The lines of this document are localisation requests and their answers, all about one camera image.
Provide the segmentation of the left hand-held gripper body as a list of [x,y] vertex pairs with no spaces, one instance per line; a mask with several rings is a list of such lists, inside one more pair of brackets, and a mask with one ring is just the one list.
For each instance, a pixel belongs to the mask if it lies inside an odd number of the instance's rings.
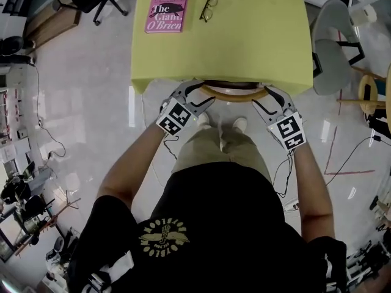
[[161,104],[156,124],[171,136],[192,124],[199,116],[198,107],[187,102],[186,98],[184,90],[176,90]]

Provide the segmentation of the person's beige trousers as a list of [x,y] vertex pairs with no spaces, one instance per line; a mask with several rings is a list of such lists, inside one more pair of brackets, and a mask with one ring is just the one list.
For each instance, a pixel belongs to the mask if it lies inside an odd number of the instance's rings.
[[180,149],[172,173],[215,162],[237,163],[255,169],[268,181],[271,180],[256,144],[237,128],[222,134],[214,127],[198,130]]

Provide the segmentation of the white cylindrical bin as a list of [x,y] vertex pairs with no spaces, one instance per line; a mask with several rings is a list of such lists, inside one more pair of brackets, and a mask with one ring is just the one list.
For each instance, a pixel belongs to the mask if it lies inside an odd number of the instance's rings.
[[354,10],[350,13],[354,26],[361,26],[367,23],[374,23],[377,20],[375,9],[371,5]]

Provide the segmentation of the person's white shoe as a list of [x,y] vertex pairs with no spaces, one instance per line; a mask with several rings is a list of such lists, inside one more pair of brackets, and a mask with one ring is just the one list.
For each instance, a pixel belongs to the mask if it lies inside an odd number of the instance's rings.
[[203,112],[199,115],[197,119],[197,127],[198,129],[210,129],[210,118],[206,112]]
[[239,117],[237,118],[232,125],[232,128],[235,131],[238,131],[242,134],[244,134],[246,128],[247,128],[247,119],[245,117]]

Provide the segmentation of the black eyeglasses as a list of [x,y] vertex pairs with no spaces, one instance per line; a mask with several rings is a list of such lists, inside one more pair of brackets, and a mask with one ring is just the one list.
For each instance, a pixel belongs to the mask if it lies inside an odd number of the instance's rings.
[[213,8],[217,6],[218,0],[206,0],[206,3],[201,11],[199,20],[207,23],[213,16]]

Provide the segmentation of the pink book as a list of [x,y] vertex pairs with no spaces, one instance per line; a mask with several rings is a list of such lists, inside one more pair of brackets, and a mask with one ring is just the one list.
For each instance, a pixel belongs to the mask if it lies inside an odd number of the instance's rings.
[[145,33],[180,33],[188,0],[151,0]]

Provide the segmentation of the brown wooden crate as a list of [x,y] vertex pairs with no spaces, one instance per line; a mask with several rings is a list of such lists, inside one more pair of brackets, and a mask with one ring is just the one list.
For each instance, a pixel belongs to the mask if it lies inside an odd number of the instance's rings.
[[54,10],[51,5],[42,9],[26,25],[24,37],[35,41],[39,48],[79,24],[81,12],[75,9]]

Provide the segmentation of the person's white right shoe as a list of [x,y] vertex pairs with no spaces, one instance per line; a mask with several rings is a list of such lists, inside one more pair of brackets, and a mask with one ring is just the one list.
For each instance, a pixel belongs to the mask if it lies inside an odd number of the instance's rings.
[[245,117],[239,117],[237,118],[232,125],[232,128],[235,131],[238,131],[242,134],[244,134],[246,128],[247,128],[247,119]]

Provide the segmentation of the person's white left shoe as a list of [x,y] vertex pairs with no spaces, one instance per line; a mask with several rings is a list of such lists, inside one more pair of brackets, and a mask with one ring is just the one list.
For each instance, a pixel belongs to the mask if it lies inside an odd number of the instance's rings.
[[197,119],[197,127],[198,129],[210,129],[210,118],[206,112],[203,112],[199,115]]

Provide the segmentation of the person's black shirt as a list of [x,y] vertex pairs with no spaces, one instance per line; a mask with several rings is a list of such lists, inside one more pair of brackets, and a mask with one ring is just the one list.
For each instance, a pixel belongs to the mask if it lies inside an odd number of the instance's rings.
[[306,242],[258,171],[214,162],[174,173],[149,219],[99,197],[68,268],[70,293],[99,276],[112,293],[324,293],[346,288],[346,245]]

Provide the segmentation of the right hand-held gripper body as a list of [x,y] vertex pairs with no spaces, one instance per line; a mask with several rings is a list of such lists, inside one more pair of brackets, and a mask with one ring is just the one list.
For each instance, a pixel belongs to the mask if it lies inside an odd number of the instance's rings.
[[302,117],[293,105],[271,112],[268,117],[268,131],[286,151],[306,143]]

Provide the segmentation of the round wooden stool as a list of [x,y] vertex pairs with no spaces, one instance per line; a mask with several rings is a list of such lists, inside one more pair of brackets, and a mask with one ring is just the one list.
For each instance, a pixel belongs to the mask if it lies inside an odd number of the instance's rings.
[[[353,69],[363,74],[359,84],[359,99],[338,99],[337,102],[358,104],[367,115],[373,115],[375,110],[384,110],[387,116],[387,130],[391,133],[391,63],[385,78],[363,68]],[[385,84],[385,101],[378,101],[376,79]]]

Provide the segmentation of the person's right forearm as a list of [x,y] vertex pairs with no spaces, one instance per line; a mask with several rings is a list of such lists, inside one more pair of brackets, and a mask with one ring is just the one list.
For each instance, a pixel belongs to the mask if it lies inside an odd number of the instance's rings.
[[308,143],[295,149],[294,166],[302,238],[306,242],[319,237],[334,238],[334,212],[331,198]]

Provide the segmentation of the person's left forearm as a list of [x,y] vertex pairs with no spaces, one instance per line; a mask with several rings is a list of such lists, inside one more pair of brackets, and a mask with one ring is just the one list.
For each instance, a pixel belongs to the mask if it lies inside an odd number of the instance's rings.
[[163,138],[164,131],[156,123],[146,128],[110,168],[97,198],[112,196],[130,208]]

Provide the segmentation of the wooden floor stand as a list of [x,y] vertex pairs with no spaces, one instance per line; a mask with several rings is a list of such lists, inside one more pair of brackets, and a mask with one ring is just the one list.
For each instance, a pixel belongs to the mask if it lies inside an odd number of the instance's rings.
[[61,215],[61,213],[63,213],[66,209],[68,208],[73,208],[73,209],[79,209],[77,206],[75,206],[75,204],[81,200],[81,198],[77,198],[75,201],[71,201],[71,202],[66,202],[65,206],[54,216],[51,217],[51,219],[49,221],[47,221],[42,227],[40,227],[37,231],[35,231],[31,237],[27,238],[26,241],[24,241],[16,250],[16,252],[14,253],[15,256],[19,256],[20,253],[27,247],[27,246],[30,246],[31,244],[31,241],[33,239],[33,237],[36,235],[36,234],[40,234],[43,230],[45,229],[48,229],[52,224],[56,223],[59,216]]

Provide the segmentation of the grey chair black frame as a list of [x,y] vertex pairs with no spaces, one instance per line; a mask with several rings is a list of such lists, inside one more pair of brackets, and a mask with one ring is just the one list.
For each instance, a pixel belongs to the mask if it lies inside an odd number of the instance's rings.
[[[321,35],[330,28],[346,38],[334,41]],[[328,0],[310,25],[312,43],[313,89],[328,96],[351,82],[352,66],[365,58],[347,6],[341,0]]]

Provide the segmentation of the black round device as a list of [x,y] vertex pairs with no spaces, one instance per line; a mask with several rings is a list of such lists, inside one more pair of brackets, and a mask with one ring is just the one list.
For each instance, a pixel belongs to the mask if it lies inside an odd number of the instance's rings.
[[35,49],[35,41],[20,36],[0,40],[0,64],[25,64],[34,66],[35,59],[29,55],[17,54],[20,50]]

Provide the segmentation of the wooden chair with brown seat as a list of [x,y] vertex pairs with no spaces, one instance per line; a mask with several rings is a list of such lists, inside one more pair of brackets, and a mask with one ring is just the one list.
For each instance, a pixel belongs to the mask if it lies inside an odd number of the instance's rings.
[[[250,90],[252,92],[244,95],[233,95],[230,93],[216,91],[214,88],[225,90]],[[258,82],[207,80],[199,89],[202,93],[210,97],[215,97],[220,101],[230,103],[252,102],[253,100],[259,100],[268,95],[268,92]]]

